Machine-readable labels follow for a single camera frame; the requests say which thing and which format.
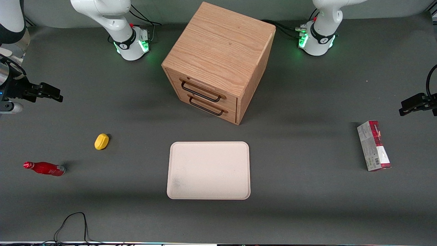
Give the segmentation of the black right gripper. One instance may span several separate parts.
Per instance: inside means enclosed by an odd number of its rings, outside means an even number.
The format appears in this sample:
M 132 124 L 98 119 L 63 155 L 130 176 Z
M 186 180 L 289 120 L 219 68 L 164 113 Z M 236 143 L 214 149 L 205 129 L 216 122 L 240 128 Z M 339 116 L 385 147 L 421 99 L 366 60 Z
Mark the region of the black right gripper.
M 11 58 L 1 55 L 1 102 L 11 98 L 23 99 L 35 103 L 37 98 L 48 98 L 62 103 L 64 97 L 60 90 L 50 84 L 41 83 L 40 91 L 26 77 L 25 70 Z

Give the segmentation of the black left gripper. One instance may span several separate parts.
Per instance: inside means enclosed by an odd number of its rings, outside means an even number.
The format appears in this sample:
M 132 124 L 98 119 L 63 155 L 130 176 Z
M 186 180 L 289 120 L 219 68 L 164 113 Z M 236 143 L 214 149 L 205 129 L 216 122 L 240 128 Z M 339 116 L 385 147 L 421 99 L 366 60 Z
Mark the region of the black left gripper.
M 401 109 L 399 109 L 400 116 L 406 116 L 411 112 L 431 110 L 433 115 L 437 116 L 437 94 L 427 95 L 425 93 L 418 93 L 405 99 L 401 102 Z

